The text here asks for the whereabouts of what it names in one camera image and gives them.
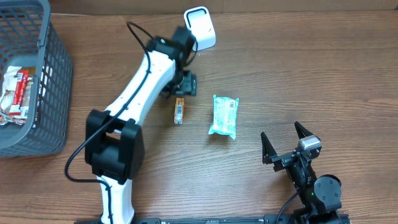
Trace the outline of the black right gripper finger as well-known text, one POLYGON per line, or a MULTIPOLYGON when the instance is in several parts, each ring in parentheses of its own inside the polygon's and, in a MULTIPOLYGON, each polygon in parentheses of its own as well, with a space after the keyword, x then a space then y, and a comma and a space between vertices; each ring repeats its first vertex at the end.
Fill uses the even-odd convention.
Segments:
POLYGON ((273 148, 265 132, 261 133, 261 141, 262 141, 262 163, 271 164, 273 163, 273 159, 277 157, 277 153, 273 148))
POLYGON ((298 121, 296 121, 294 123, 297 135, 299 139, 305 138, 305 137, 309 137, 311 135, 313 135, 312 132, 310 132, 309 130, 307 130, 304 126, 302 126, 298 121))

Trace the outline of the orange snack packet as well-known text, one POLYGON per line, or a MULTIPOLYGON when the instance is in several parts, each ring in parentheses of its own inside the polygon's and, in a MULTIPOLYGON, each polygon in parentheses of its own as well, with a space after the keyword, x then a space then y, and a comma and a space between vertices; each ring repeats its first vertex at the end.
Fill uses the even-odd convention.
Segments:
POLYGON ((175 111, 174 111, 174 123, 183 124, 185 101, 183 98, 176 98, 175 111))

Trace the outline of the teal wipes packet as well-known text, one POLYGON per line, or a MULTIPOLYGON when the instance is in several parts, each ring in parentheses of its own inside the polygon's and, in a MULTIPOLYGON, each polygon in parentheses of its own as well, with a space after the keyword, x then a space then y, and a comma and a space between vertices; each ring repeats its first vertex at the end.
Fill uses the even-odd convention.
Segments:
POLYGON ((239 98, 217 97, 213 95, 213 122, 208 134, 220 134, 236 139, 236 120, 239 98))

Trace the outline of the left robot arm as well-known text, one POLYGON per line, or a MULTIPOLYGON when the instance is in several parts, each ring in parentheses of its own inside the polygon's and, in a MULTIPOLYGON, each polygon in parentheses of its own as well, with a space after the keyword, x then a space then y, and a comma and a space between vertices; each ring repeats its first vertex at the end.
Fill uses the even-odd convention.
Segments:
POLYGON ((101 184, 103 213, 97 223, 132 223, 132 180, 144 160, 142 126, 156 98, 195 96, 197 76, 185 67, 197 40, 177 27, 171 39, 155 36, 144 46, 144 58, 127 87, 104 111, 86 120, 85 162, 101 184))

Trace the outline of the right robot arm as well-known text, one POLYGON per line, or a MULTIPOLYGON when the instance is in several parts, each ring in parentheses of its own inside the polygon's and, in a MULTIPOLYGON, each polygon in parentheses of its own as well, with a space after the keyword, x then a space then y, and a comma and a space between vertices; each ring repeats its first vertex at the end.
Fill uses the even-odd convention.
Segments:
POLYGON ((261 133, 262 162, 272 164, 276 172, 285 170, 296 190, 279 210, 275 222, 343 223, 338 213, 342 207, 341 180, 329 174, 317 177, 312 167, 312 161, 320 155, 322 140, 298 121, 294 126, 298 145, 292 152, 283 155, 278 155, 266 133, 261 133), (303 207, 283 218, 282 213, 296 197, 300 198, 303 207))

